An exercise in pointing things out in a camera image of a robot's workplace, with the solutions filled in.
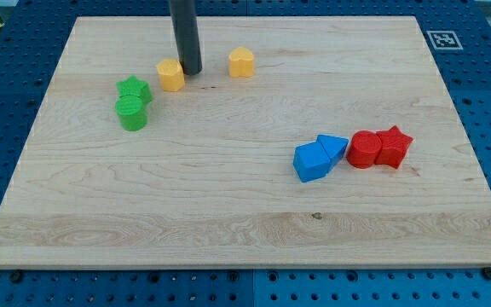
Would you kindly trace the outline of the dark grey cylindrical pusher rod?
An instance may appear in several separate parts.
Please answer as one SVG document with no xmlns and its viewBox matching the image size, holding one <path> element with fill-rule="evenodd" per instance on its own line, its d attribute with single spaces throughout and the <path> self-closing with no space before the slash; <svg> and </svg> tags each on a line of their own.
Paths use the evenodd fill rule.
<svg viewBox="0 0 491 307">
<path fill-rule="evenodd" d="M 202 59 L 195 1 L 170 0 L 169 8 L 183 73 L 197 75 L 202 71 Z"/>
</svg>

